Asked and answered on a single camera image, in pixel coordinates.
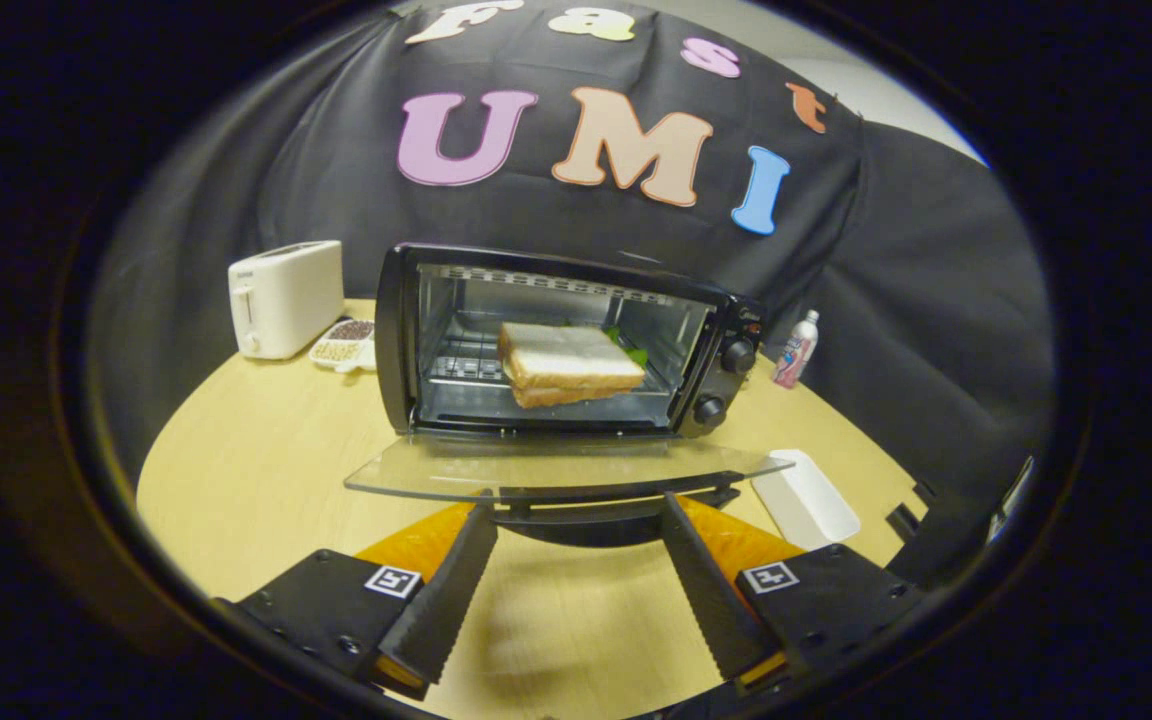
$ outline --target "letter i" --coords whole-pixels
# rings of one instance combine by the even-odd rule
[[[749,174],[749,188],[740,209],[732,211],[736,225],[759,234],[776,232],[772,222],[772,210],[776,209],[776,194],[781,191],[781,179],[790,174],[790,165],[785,158],[765,147],[750,146],[750,160],[755,169]]]

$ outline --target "toaster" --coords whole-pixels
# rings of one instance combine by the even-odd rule
[[[301,242],[234,263],[229,310],[241,354],[296,355],[344,310],[340,242]]]
[[[712,432],[761,341],[764,306],[659,270],[403,243],[376,291],[376,372],[397,432],[681,435]],[[521,407],[498,357],[502,323],[616,327],[645,350],[639,387]]]

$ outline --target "white bread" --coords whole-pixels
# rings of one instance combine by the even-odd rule
[[[622,392],[627,391],[617,388],[567,389],[561,387],[513,388],[513,401],[517,402],[518,407],[550,407],[567,404],[567,402],[581,402],[581,400],[612,397]]]
[[[516,389],[623,392],[639,387],[646,377],[612,338],[594,327],[502,323],[497,347]]]

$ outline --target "spray can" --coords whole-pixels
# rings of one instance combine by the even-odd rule
[[[794,325],[790,332],[790,340],[785,343],[785,353],[781,359],[776,361],[776,372],[772,376],[772,382],[781,387],[794,387],[803,374],[803,367],[808,361],[812,359],[814,347],[820,338],[817,328],[817,320],[820,314],[814,310],[808,310],[808,316],[799,324]]]

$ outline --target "black cloth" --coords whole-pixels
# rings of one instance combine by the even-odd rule
[[[865,123],[827,88],[667,14],[600,3],[635,17],[631,41],[547,28],[577,5],[529,1],[417,45],[404,40],[438,9],[357,18],[279,60],[147,174],[111,238],[86,333],[92,416],[129,477],[234,353],[228,265],[335,238],[353,297],[374,295],[385,250],[422,241],[620,264],[645,256],[767,302],[773,356],[813,306],[823,341],[805,382],[915,478],[947,497],[963,486],[996,500],[1016,457],[1043,440],[1052,333],[1032,243],[988,170]],[[687,37],[735,51],[741,76],[685,63]],[[799,122],[787,82],[814,90],[827,132]],[[550,174],[570,149],[579,86],[622,92],[644,129],[675,111],[713,124],[695,206],[646,197],[637,185],[649,173],[627,190],[612,177],[581,187]],[[502,169],[462,187],[397,172],[403,101],[464,94],[440,146],[460,158],[479,145],[480,97],[495,90],[540,97]],[[765,237],[732,221],[752,145],[791,166]]]

